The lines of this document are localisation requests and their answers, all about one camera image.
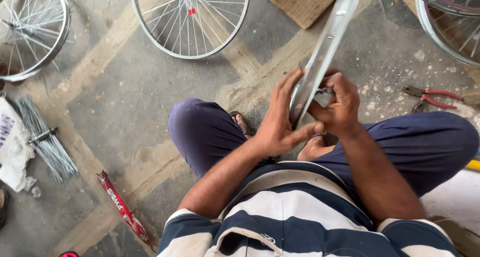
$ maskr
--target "gray floor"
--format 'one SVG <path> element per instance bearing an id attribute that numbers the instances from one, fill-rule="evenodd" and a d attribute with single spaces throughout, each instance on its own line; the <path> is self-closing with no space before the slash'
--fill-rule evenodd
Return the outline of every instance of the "gray floor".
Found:
<path id="1" fill-rule="evenodd" d="M 57 58 L 62 73 L 49 66 L 22 87 L 6 89 L 11 97 L 29 89 L 49 124 L 59 126 L 60 139 L 81 175 L 58 184 L 40 158 L 30 161 L 27 173 L 38 178 L 42 196 L 12 193 L 0 252 L 2 257 L 55 257 L 66 250 L 82 256 L 154 256 L 122 222 L 95 172 L 103 168 L 110 174 L 158 241 L 166 219 L 198 180 L 169 138 L 173 105 L 189 97 L 217 100 L 228 110 L 245 111 L 256 128 L 267 110 L 268 87 L 295 66 L 297 57 L 306 64 L 319 36 L 316 27 L 322 24 L 301 31 L 267 0 L 251 0 L 236 40 L 206 60 L 170 57 L 137 26 L 111 60 L 85 61 L 112 36 L 116 20 L 131 11 L 131 2 L 71 1 L 76 44 L 65 46 Z M 405 85 L 458 94 L 474 87 L 461 65 L 433 45 L 401 0 L 364 0 L 363 5 L 333 61 L 358 85 L 362 122 L 409 113 L 418 99 L 400 91 Z M 306 42 L 292 50 L 297 57 L 279 51 L 296 39 Z M 83 76 L 75 71 L 82 67 L 99 70 Z M 472 122 L 478 113 L 473 111 L 467 115 Z"/>

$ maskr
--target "pliers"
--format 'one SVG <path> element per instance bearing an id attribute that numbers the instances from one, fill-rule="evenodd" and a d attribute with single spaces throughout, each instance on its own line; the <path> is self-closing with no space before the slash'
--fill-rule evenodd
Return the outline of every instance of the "pliers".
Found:
<path id="1" fill-rule="evenodd" d="M 435 105 L 437 107 L 441 107 L 441 108 L 446 108 L 446 109 L 456 109 L 457 108 L 456 106 L 453 106 L 453 105 L 448 105 L 448 104 L 437 102 L 437 101 L 433 100 L 432 98 L 430 98 L 428 96 L 428 94 L 443 94 L 443 95 L 452 97 L 454 99 L 463 101 L 463 97 L 461 97 L 459 95 L 456 95 L 456 94 L 453 94 L 451 92 L 445 91 L 445 90 L 434 90 L 432 88 L 427 88 L 427 89 L 423 90 L 423 89 L 419 89 L 419 88 L 414 87 L 414 86 L 405 86 L 405 87 L 402 88 L 402 91 L 404 91 L 407 94 L 411 94 L 411 95 L 420 97 L 420 101 L 417 103 L 417 105 L 415 105 L 413 107 L 412 113 L 421 112 L 423 110 L 423 106 L 424 106 L 425 101 L 427 101 L 428 103 L 430 103 L 432 105 Z"/>

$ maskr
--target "foot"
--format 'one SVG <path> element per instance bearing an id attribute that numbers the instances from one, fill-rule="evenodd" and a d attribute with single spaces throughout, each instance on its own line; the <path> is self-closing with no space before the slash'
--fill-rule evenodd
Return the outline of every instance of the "foot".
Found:
<path id="1" fill-rule="evenodd" d="M 252 131 L 248 127 L 247 122 L 245 121 L 245 119 L 243 119 L 243 116 L 241 114 L 237 114 L 236 116 L 232 116 L 232 119 L 235 123 L 237 123 L 240 126 L 240 129 L 241 129 L 243 135 L 247 139 L 250 139 L 251 137 L 253 137 Z"/>
<path id="2" fill-rule="evenodd" d="M 335 145 L 327 146 L 325 136 L 318 135 L 310 138 L 298 154 L 299 161 L 312 161 L 319 156 L 323 156 L 333 150 Z"/>

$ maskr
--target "striped t-shirt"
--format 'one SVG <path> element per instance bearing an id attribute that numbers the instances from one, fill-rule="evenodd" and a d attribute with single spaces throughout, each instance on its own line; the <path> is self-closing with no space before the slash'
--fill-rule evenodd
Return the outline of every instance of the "striped t-shirt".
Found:
<path id="1" fill-rule="evenodd" d="M 434 223 L 389 218 L 375 229 L 357 204 L 331 170 L 280 162 L 250 174 L 218 219 L 175 212 L 159 256 L 458 256 Z"/>

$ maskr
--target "pink object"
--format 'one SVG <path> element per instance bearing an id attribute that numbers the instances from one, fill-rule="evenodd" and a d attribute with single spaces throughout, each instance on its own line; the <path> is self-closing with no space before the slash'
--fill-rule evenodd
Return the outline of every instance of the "pink object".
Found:
<path id="1" fill-rule="evenodd" d="M 75 252 L 69 251 L 69 252 L 62 253 L 59 257 L 79 257 L 79 256 Z"/>
<path id="2" fill-rule="evenodd" d="M 135 217 L 135 213 L 131 212 L 125 201 L 123 201 L 122 196 L 120 193 L 117 192 L 115 187 L 113 186 L 112 181 L 110 180 L 108 174 L 105 171 L 96 174 L 97 179 L 102 184 L 103 189 L 109 195 L 110 199 L 112 199 L 113 204 L 117 207 L 120 215 L 123 217 L 123 220 L 130 226 L 135 234 L 140 237 L 140 239 L 145 242 L 147 245 L 150 244 L 150 237 L 148 237 L 147 232 L 140 224 L 138 219 Z"/>

